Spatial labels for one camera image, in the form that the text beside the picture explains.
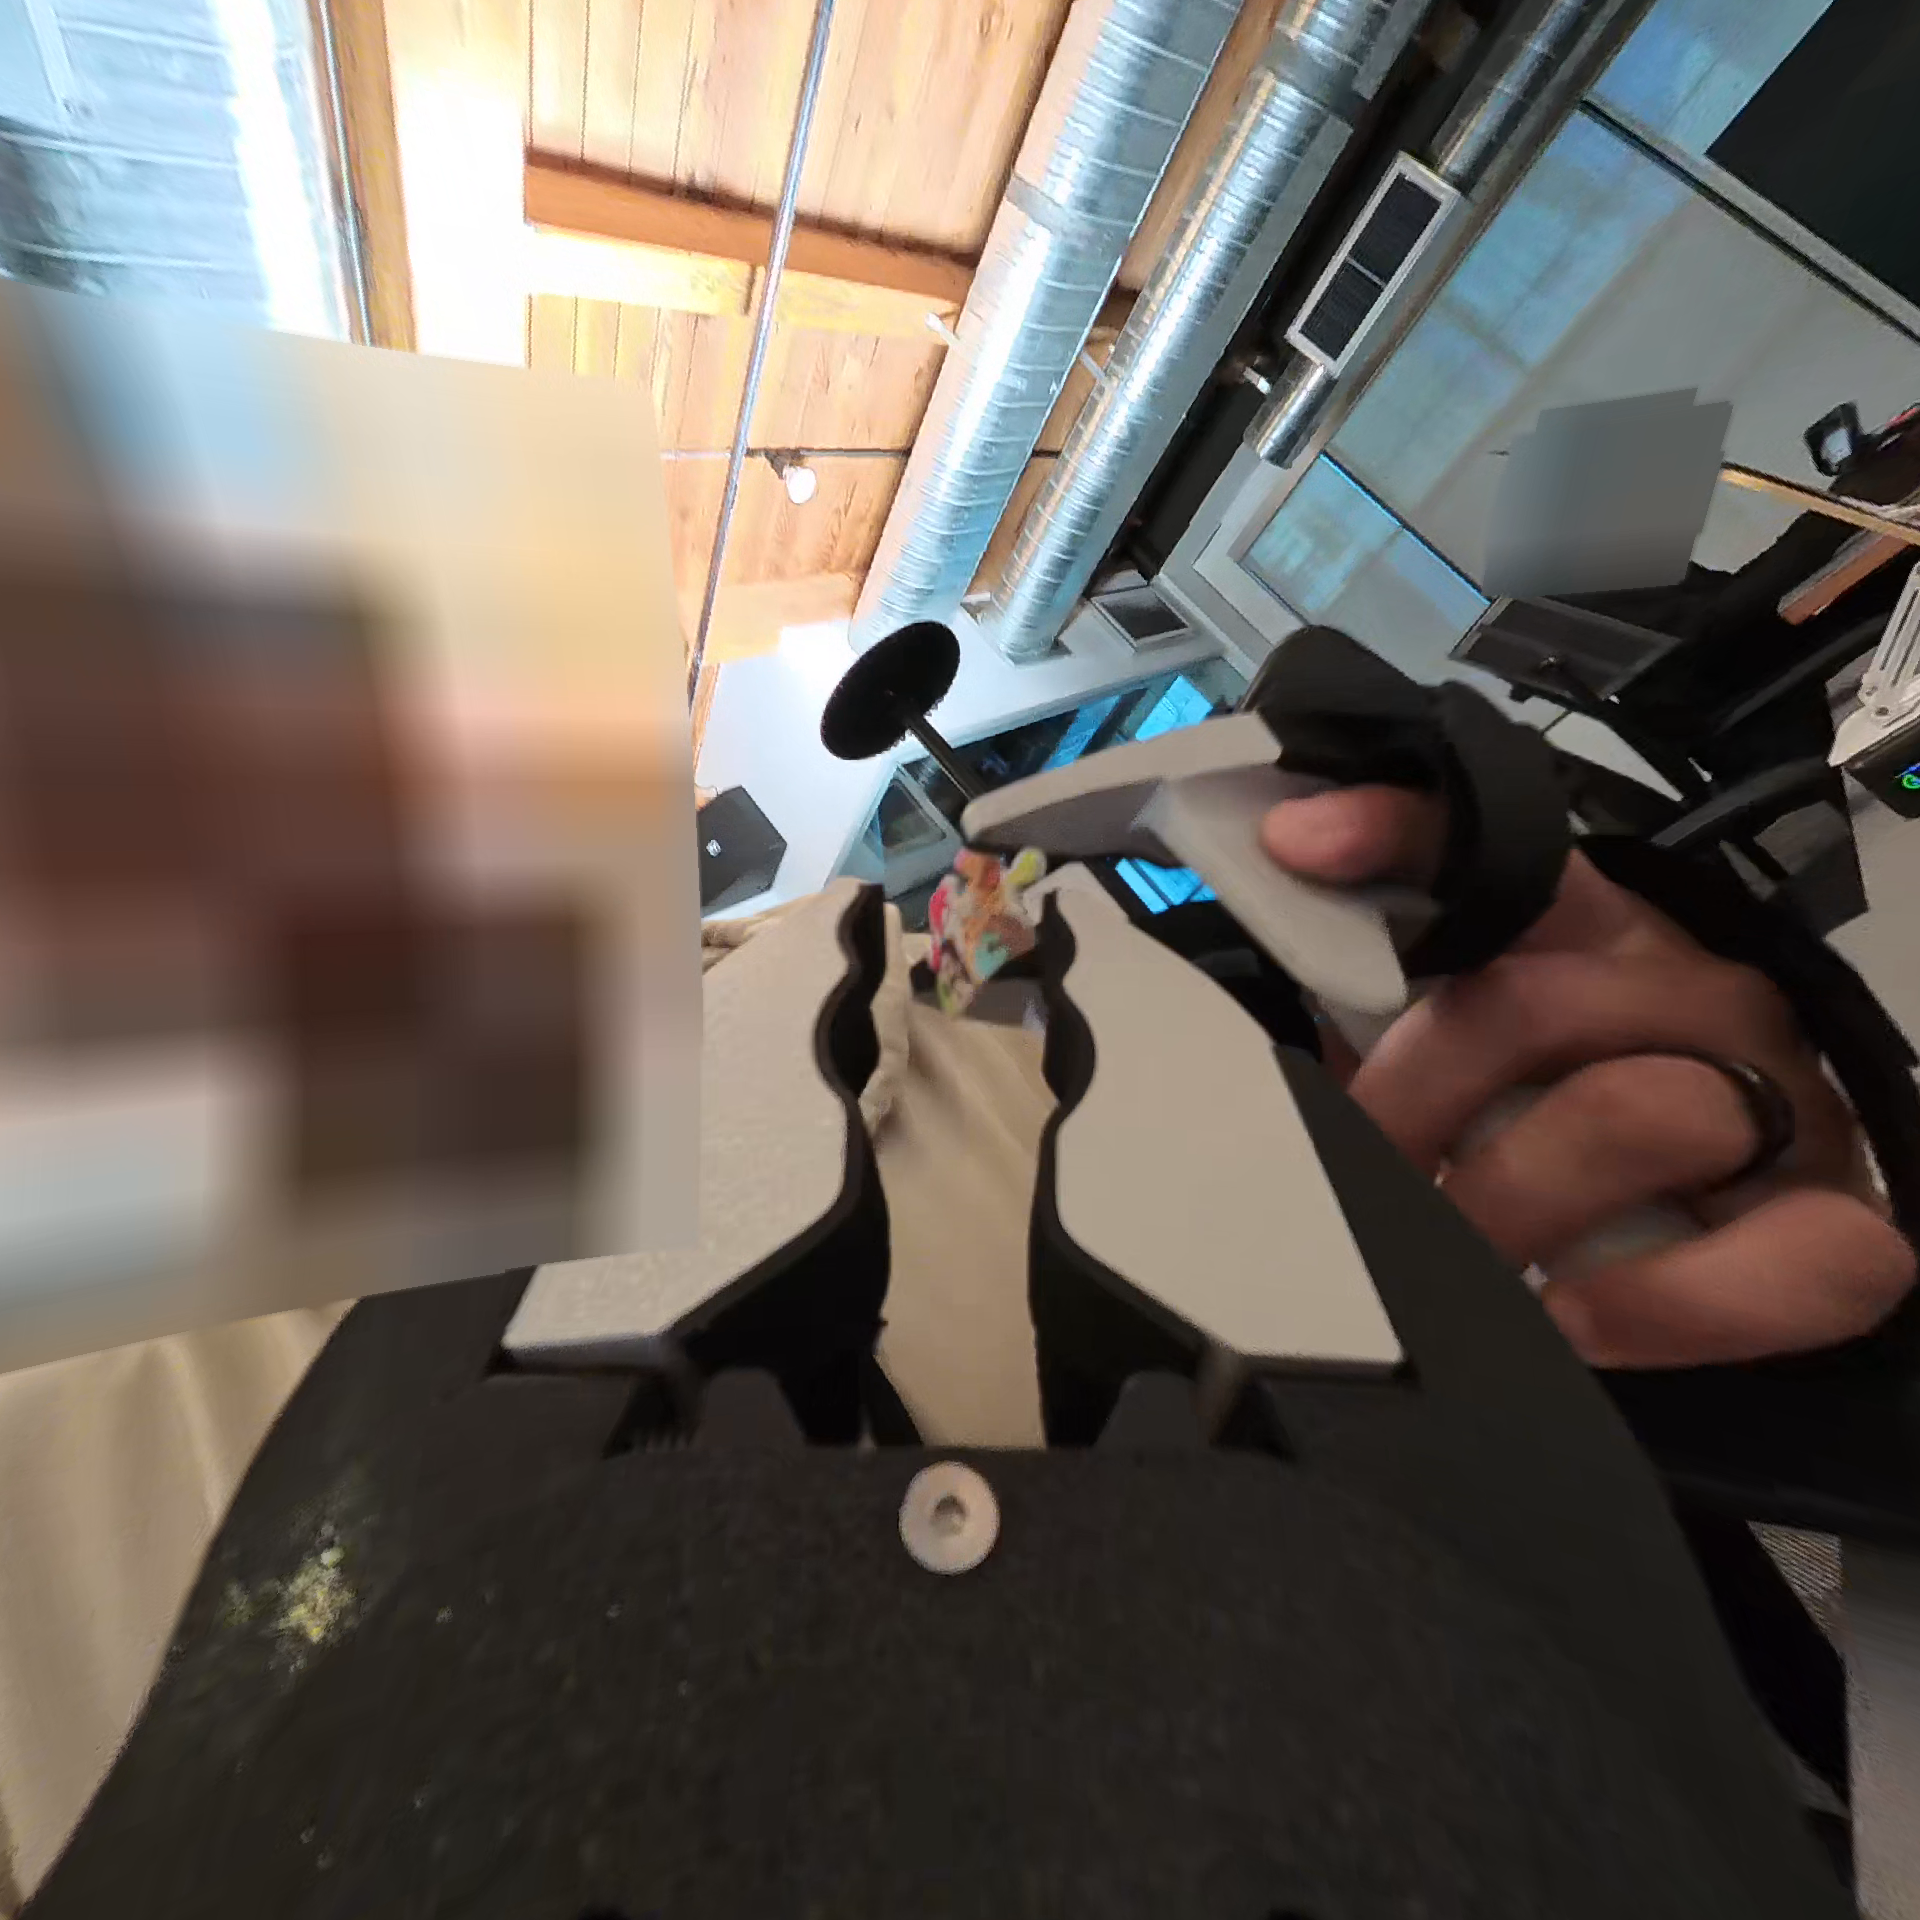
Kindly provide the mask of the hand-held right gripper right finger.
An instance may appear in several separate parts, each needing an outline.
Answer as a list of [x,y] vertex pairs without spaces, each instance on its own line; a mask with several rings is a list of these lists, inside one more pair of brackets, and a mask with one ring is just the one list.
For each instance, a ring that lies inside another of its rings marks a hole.
[[1405,1353],[1296,1098],[1312,1061],[1098,884],[1040,920],[1055,1114],[1028,1225],[1043,1432],[1090,1448],[1131,1380],[1219,1436],[1266,1376],[1393,1380]]

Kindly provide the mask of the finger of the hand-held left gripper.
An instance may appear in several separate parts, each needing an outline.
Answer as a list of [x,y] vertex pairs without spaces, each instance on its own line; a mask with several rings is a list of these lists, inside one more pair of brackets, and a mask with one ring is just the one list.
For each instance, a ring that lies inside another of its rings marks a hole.
[[1327,1008],[1393,1017],[1409,1005],[1405,961],[1439,903],[1397,881],[1333,884],[1283,868],[1264,850],[1264,819],[1321,792],[1329,779],[1288,770],[1187,775],[1163,781],[1139,824]]
[[1167,784],[1202,777],[1250,777],[1269,803],[1290,792],[1281,743],[1263,716],[1233,711],[996,787],[965,805],[957,832],[969,850],[996,858],[1168,859],[1148,811]]

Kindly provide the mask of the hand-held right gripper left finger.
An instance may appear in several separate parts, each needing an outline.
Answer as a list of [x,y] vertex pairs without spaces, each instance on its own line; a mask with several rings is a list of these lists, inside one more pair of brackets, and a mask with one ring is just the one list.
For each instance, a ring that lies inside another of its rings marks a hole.
[[698,1242],[538,1268],[506,1361],[634,1373],[667,1421],[721,1373],[759,1369],[810,1441],[861,1437],[891,1274],[859,1109],[885,972],[883,896],[858,881],[759,924],[707,972]]

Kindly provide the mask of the colourful puzzle piece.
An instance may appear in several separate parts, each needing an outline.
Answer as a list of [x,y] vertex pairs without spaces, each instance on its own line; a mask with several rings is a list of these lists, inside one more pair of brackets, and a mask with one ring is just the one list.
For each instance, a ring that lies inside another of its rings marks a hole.
[[928,900],[928,981],[948,1017],[963,1017],[1000,979],[1012,979],[1040,946],[1026,893],[1049,871],[1037,849],[992,856],[963,849]]

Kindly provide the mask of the person's left hand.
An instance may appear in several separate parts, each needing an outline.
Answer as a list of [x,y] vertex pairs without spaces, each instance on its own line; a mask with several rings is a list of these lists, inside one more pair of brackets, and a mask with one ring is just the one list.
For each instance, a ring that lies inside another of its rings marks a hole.
[[1818,1353],[1916,1280],[1891,1187],[1787,999],[1573,852],[1545,929],[1343,1076],[1599,1369]]

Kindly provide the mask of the person's beige sweatshirt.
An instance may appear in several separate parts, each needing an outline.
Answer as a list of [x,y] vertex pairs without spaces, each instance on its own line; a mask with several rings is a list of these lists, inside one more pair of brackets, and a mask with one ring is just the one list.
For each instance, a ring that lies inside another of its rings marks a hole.
[[[1043,1437],[1026,1223],[1051,1095],[1040,1039],[908,996],[888,914],[859,1105],[893,1232],[881,1364],[933,1443]],[[349,1301],[136,1341],[2,1380],[4,1915],[73,1834],[148,1691],[256,1449]]]

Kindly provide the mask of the black speaker box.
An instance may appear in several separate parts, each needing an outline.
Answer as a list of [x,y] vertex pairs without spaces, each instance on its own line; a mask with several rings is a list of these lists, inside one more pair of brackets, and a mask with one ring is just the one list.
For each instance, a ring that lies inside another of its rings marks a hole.
[[695,836],[704,920],[773,890],[787,841],[744,784],[717,788],[698,808]]

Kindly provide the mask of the black round disc on rod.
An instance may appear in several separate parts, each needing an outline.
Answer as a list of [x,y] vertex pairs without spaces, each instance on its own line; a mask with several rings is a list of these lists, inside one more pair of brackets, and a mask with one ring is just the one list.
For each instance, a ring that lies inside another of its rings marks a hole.
[[960,643],[937,619],[909,621],[858,655],[833,689],[820,717],[820,740],[839,761],[871,761],[889,754],[905,739],[916,740],[968,799],[989,788],[933,727],[930,716],[952,690],[960,666]]

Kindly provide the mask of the ceiling vent grille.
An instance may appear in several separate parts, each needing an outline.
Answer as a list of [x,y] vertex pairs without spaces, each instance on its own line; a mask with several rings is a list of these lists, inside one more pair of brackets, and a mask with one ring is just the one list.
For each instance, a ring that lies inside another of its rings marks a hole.
[[1456,204],[1451,183],[1397,155],[1288,324],[1288,345],[1329,376],[1343,373]]

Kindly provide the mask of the silver ventilation duct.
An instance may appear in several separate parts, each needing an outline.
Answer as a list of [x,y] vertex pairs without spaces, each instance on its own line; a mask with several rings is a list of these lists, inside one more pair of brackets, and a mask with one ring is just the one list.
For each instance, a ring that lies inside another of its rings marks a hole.
[[960,609],[1240,11],[1071,7],[855,604],[858,652]]
[[1283,4],[1148,274],[1098,392],[1068,427],[979,626],[1018,666],[1072,615],[1187,408],[1348,147],[1429,4]]

